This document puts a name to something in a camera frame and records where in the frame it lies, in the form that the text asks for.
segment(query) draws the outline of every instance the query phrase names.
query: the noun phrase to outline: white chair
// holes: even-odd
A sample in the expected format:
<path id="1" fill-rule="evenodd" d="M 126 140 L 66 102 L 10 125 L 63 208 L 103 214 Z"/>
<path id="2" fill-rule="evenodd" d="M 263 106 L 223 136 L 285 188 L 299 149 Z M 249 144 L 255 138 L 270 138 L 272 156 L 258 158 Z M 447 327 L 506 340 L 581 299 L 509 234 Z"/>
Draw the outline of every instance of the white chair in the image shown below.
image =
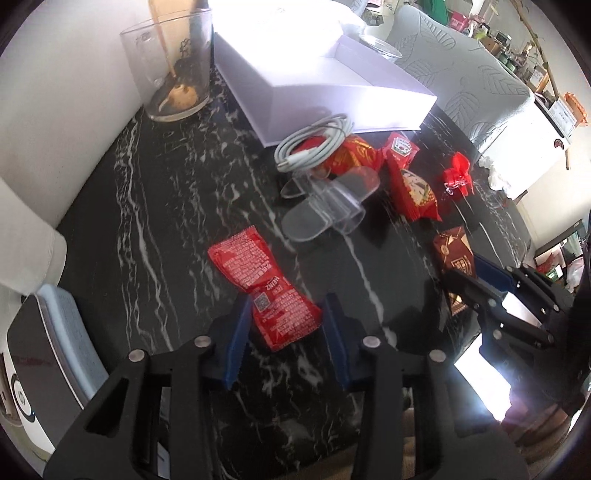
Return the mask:
<path id="1" fill-rule="evenodd" d="M 534 94 L 472 38 L 405 5 L 386 41 L 402 69 L 437 95 L 437 105 L 484 152 Z"/>

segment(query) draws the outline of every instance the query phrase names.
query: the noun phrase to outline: red candy wrapper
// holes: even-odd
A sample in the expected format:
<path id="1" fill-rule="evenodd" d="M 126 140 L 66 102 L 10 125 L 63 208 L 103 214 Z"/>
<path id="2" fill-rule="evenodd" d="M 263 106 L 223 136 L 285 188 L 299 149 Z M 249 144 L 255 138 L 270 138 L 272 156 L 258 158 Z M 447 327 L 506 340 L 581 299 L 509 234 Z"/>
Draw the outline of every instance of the red candy wrapper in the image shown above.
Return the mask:
<path id="1" fill-rule="evenodd" d="M 253 226 L 212 246 L 208 253 L 224 276 L 253 298 L 254 321 L 272 351 L 320 326 L 322 311 L 283 276 Z"/>
<path id="2" fill-rule="evenodd" d="M 454 198 L 461 199 L 474 193 L 472 177 L 468 173 L 470 161 L 457 152 L 452 157 L 452 167 L 443 172 L 443 183 L 446 191 Z"/>
<path id="3" fill-rule="evenodd" d="M 437 199 L 429 184 L 413 172 L 400 168 L 394 157 L 387 158 L 391 195 L 396 210 L 409 222 L 430 218 L 441 222 Z"/>
<path id="4" fill-rule="evenodd" d="M 319 147 L 325 140 L 325 137 L 310 137 L 298 145 L 293 153 Z M 383 164 L 384 156 L 380 150 L 374 149 L 357 135 L 349 135 L 343 144 L 324 161 L 322 168 L 330 170 L 335 175 L 342 175 L 354 167 L 369 167 L 378 171 Z"/>
<path id="5" fill-rule="evenodd" d="M 403 134 L 393 132 L 382 149 L 382 153 L 385 158 L 395 159 L 400 168 L 407 169 L 420 150 Z"/>

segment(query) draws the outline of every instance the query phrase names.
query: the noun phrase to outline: white box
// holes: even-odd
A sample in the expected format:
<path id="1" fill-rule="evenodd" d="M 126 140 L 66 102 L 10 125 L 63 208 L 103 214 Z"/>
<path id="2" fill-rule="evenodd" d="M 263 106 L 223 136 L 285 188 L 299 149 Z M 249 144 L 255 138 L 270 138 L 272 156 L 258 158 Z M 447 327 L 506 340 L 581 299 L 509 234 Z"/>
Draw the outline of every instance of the white box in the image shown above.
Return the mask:
<path id="1" fill-rule="evenodd" d="M 550 115 L 560 127 L 562 132 L 567 137 L 570 137 L 574 132 L 577 119 L 575 118 L 572 111 L 570 111 L 568 104 L 562 100 L 562 98 L 559 98 L 554 102 L 554 105 L 552 105 L 550 108 Z"/>
<path id="2" fill-rule="evenodd" d="M 215 62 L 265 147 L 337 113 L 352 118 L 354 132 L 418 130 L 437 99 L 401 68 L 334 30 L 313 38 L 275 30 L 261 40 L 218 29 Z"/>

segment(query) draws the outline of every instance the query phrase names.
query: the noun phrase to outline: black marble table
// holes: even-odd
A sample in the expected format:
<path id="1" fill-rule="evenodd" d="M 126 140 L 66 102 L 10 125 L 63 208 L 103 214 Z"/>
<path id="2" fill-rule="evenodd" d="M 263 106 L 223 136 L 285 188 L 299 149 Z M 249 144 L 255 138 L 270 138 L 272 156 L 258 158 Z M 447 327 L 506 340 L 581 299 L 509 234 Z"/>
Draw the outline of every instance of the black marble table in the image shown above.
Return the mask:
<path id="1" fill-rule="evenodd" d="M 109 371 L 134 348 L 165 352 L 204 333 L 236 296 L 207 249 L 255 225 L 300 292 L 320 301 L 330 291 L 368 333 L 394 332 L 398 347 L 457 355 L 470 341 L 469 316 L 452 318 L 431 242 L 464 225 L 472 248 L 499 265 L 516 266 L 530 244 L 506 197 L 473 167 L 475 194 L 440 201 L 442 222 L 409 224 L 384 187 L 366 201 L 366 219 L 350 236 L 327 231 L 290 242 L 281 219 L 272 149 L 264 150 L 223 79 L 212 71 L 212 100 L 173 124 L 140 111 L 101 159 L 58 230 L 68 244 L 60 285 L 72 292 Z M 364 134 L 381 147 L 388 133 Z M 445 197 L 439 181 L 456 151 L 479 153 L 437 107 L 422 130 L 411 169 Z M 356 442 L 361 395 L 335 381 L 322 334 L 271 353 L 252 330 L 239 379 L 212 394 L 212 427 L 220 474 L 273 478 Z"/>

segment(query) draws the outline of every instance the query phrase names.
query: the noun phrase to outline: heinz ketchup packet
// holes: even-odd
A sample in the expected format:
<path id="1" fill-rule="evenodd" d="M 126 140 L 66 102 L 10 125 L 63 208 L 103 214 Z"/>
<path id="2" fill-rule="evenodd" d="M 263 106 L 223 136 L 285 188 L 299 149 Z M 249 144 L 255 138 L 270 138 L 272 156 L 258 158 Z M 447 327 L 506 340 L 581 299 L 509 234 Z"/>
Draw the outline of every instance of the heinz ketchup packet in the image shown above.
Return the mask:
<path id="1" fill-rule="evenodd" d="M 274 352 L 320 326 L 322 311 L 283 276 L 253 226 L 212 246 L 208 253 L 230 282 L 251 295 L 256 326 Z"/>
<path id="2" fill-rule="evenodd" d="M 392 132 L 382 152 L 386 158 L 393 157 L 400 168 L 408 169 L 420 150 L 403 134 Z"/>

